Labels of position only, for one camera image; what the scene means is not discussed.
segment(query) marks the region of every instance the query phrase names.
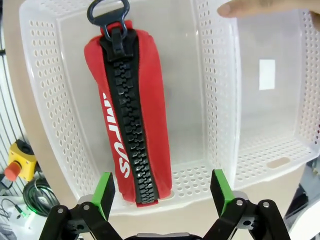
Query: zipper teeth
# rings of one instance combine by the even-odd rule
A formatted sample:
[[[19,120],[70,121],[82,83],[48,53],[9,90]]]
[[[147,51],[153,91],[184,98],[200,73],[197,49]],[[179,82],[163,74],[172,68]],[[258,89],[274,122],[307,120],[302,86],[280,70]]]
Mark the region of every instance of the zipper teeth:
[[[128,141],[126,152],[129,157],[134,180],[136,181],[136,193],[140,195],[141,203],[152,203],[156,200],[153,178],[150,171],[146,149],[146,139],[143,130],[142,113],[140,103],[135,94],[131,65],[128,61],[113,63],[117,100],[122,116],[124,129],[121,129],[122,137]]]

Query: oversized zipper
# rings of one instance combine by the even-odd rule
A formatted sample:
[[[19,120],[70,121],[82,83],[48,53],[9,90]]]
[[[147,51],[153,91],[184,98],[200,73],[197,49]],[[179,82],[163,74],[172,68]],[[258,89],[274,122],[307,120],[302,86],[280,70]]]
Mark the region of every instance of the oversized zipper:
[[[113,28],[112,39],[119,40],[116,36],[119,33],[119,27]],[[159,193],[150,167],[140,104],[137,33],[128,30],[121,41],[122,53],[104,36],[100,44],[115,115],[133,174],[136,203],[150,204],[159,198]]]

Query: white slatted panel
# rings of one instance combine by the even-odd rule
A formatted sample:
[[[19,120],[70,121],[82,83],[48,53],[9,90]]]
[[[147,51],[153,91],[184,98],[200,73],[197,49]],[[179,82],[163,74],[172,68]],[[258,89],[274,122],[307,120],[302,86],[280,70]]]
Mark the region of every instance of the white slatted panel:
[[[4,31],[1,23],[0,49],[5,49]],[[17,108],[13,87],[9,75],[6,55],[0,56],[0,172],[3,173],[8,165],[8,151],[17,140],[26,139],[26,131]],[[7,192],[9,196],[22,196],[27,182],[18,178],[12,188]],[[6,224],[7,220],[0,216],[0,224]]]

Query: yellow emergency stop housing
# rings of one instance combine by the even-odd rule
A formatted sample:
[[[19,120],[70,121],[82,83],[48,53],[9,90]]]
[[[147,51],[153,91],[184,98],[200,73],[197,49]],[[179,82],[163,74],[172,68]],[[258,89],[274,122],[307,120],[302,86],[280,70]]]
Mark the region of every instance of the yellow emergency stop housing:
[[[18,162],[21,165],[21,172],[18,175],[26,181],[31,181],[35,175],[37,160],[31,146],[18,139],[11,145],[9,150],[8,165]]]

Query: white plastic basket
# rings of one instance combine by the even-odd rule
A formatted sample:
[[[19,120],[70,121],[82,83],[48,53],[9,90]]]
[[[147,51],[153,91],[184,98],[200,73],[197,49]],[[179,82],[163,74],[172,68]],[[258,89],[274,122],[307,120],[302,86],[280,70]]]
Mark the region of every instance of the white plastic basket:
[[[173,188],[168,199],[143,208],[117,192],[112,215],[164,211],[209,198],[213,168],[223,168],[230,185],[241,189],[318,155],[318,33],[310,16],[292,11],[224,19],[216,13],[224,2],[130,2],[127,19],[154,37],[160,54]],[[97,84],[83,53],[100,34],[86,17],[90,3],[26,0],[20,8],[34,97],[77,198],[94,191],[102,172],[114,171]],[[106,0],[97,12],[119,6]],[[263,59],[275,60],[273,90],[259,90]],[[289,163],[268,167],[282,158]]]

